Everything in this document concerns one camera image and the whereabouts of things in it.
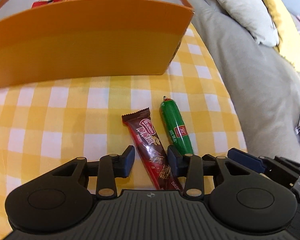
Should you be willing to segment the dark red chocolate wafer bar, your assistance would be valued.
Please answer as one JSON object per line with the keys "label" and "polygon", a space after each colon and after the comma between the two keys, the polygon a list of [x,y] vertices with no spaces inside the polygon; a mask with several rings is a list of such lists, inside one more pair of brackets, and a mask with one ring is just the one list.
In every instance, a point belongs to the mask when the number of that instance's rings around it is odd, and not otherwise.
{"label": "dark red chocolate wafer bar", "polygon": [[157,190],[178,190],[183,187],[171,171],[167,154],[152,124],[149,108],[125,114],[122,122],[128,127],[142,163]]}

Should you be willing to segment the green sausage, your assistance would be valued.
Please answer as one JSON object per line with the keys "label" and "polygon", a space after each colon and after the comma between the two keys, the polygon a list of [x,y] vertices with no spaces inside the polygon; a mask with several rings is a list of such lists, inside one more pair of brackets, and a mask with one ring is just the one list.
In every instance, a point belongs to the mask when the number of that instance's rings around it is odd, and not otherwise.
{"label": "green sausage", "polygon": [[194,154],[185,122],[173,99],[163,97],[160,104],[160,116],[170,143],[181,155]]}

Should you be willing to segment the grey sofa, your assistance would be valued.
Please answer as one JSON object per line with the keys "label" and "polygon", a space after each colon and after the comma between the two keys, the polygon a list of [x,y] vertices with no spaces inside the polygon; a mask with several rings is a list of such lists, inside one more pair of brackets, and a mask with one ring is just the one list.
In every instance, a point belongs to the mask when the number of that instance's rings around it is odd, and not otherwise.
{"label": "grey sofa", "polygon": [[257,44],[216,0],[188,0],[192,24],[234,104],[247,150],[300,163],[300,73],[273,48]]}

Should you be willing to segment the yellow checkered tablecloth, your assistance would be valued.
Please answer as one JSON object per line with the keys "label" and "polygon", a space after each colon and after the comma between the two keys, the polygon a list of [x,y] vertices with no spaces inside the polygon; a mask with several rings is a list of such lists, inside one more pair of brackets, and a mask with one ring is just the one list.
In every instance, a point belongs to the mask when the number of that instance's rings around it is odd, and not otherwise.
{"label": "yellow checkered tablecloth", "polygon": [[149,108],[167,147],[159,111],[164,97],[177,103],[195,154],[246,149],[228,91],[192,25],[162,75],[90,77],[0,89],[0,239],[11,231],[5,199],[13,189],[75,157],[95,161],[133,144],[122,123],[124,114]]}

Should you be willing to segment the yellow cushion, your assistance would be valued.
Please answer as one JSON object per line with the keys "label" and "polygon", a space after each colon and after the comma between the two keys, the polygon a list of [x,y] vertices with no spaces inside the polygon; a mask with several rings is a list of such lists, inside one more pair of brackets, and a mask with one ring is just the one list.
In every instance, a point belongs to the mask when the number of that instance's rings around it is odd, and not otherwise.
{"label": "yellow cushion", "polygon": [[262,0],[277,28],[279,44],[275,50],[300,72],[300,34],[282,0]]}

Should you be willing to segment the orange cardboard box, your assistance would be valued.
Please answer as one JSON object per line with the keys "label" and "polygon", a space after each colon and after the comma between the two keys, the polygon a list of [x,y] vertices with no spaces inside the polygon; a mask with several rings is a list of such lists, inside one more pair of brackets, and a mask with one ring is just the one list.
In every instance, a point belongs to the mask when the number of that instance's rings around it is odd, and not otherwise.
{"label": "orange cardboard box", "polygon": [[0,88],[161,75],[193,16],[187,0],[0,0]]}

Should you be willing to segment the beige cushion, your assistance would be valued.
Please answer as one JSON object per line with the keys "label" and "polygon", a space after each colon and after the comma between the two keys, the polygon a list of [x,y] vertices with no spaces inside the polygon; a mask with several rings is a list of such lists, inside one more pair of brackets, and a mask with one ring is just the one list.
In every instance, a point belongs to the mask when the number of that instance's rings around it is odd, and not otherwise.
{"label": "beige cushion", "polygon": [[262,0],[217,0],[221,7],[251,33],[258,44],[279,44],[277,28]]}

